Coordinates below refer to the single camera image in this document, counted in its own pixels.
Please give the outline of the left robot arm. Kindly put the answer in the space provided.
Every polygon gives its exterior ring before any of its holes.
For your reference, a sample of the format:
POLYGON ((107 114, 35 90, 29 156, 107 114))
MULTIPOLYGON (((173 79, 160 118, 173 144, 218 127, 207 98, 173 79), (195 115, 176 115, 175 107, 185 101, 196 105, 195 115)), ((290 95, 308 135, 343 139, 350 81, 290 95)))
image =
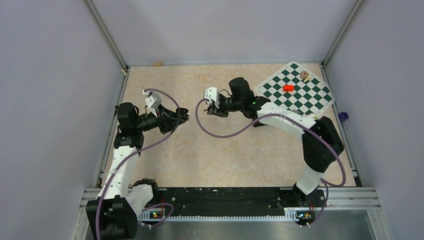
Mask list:
POLYGON ((150 113, 139 113, 130 102, 115 107, 118 132, 113 143, 113 159, 106 182, 94 200, 85 207, 89 225, 96 240, 128 240, 136 236, 139 215, 145 206, 154 207, 160 202, 160 193, 153 180, 143 181, 129 191, 130 178, 144 147, 144 132, 158 128, 170 137, 181 124, 189 120, 188 109, 175 111, 157 104, 150 113))

